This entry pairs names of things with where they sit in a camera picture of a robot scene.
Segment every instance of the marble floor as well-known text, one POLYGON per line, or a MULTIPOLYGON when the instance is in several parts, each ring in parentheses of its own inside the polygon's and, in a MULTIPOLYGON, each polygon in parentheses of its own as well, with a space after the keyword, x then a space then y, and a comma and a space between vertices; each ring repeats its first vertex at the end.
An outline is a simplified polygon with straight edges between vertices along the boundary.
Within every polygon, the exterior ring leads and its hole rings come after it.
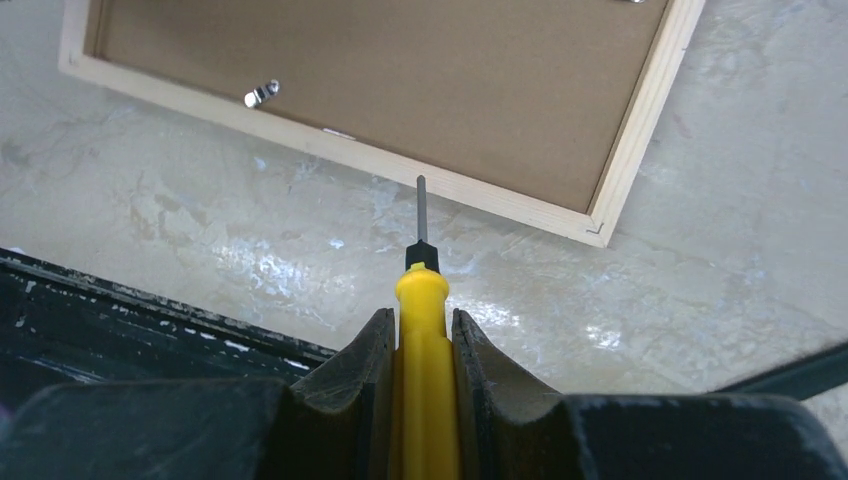
MULTIPOLYGON (((412 189, 59 74, 62 9, 0 2, 0 246, 333 348, 395 304, 412 189)), ((844 341, 845 52, 848 2, 709 1, 610 247, 432 198, 449 306, 563 392, 844 341)))

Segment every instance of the screwdriver shaft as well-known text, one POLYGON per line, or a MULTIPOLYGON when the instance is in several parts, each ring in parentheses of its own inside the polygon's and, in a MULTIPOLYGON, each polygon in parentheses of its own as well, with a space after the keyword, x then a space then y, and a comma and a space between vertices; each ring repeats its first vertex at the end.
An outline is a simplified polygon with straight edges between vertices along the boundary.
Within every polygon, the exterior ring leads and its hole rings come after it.
POLYGON ((424 175, 418 176, 418 239, 427 242, 427 186, 424 175))

